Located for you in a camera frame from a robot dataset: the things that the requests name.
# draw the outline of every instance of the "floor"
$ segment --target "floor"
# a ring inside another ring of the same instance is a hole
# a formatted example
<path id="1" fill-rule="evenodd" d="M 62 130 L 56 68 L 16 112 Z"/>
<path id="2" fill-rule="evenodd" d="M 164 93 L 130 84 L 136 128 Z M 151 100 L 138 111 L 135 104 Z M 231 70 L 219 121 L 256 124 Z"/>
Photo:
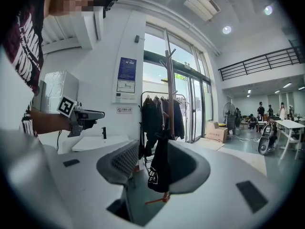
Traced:
<path id="1" fill-rule="evenodd" d="M 258 154 L 258 143 L 254 138 L 260 138 L 260 133 L 255 130 L 241 130 L 239 138 L 249 139 L 250 141 L 240 141 L 237 137 L 226 141 L 224 147 L 242 152 Z M 281 135 L 279 145 L 286 144 L 286 137 Z M 304 155 L 299 154 L 298 160 L 295 160 L 295 151 L 288 149 L 284 160 L 278 164 L 283 150 L 277 148 L 275 151 L 264 156 L 267 178 L 281 191 L 287 192 L 293 186 L 294 179 L 304 160 Z M 133 215 L 134 223 L 140 226 L 146 225 L 165 205 L 163 202 L 156 202 L 145 205 L 145 202 L 162 198 L 162 193 L 157 193 L 147 187 L 148 174 L 145 170 L 136 172 L 133 175 L 133 181 L 130 180 L 128 197 Z"/>

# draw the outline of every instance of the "ceiling light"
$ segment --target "ceiling light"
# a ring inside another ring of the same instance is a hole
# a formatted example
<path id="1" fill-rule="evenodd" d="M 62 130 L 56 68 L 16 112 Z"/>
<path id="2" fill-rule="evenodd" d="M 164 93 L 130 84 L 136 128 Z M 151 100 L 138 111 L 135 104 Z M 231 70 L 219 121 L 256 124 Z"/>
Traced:
<path id="1" fill-rule="evenodd" d="M 230 32 L 231 32 L 231 27 L 230 26 L 225 26 L 224 28 L 223 28 L 223 33 L 224 34 L 229 34 Z"/>
<path id="2" fill-rule="evenodd" d="M 287 85 L 283 86 L 283 88 L 289 87 L 291 85 L 291 82 L 288 83 Z"/>
<path id="3" fill-rule="evenodd" d="M 265 12 L 266 15 L 270 15 L 270 14 L 272 14 L 273 9 L 272 9 L 271 6 L 267 6 L 267 7 L 265 7 L 264 12 Z"/>

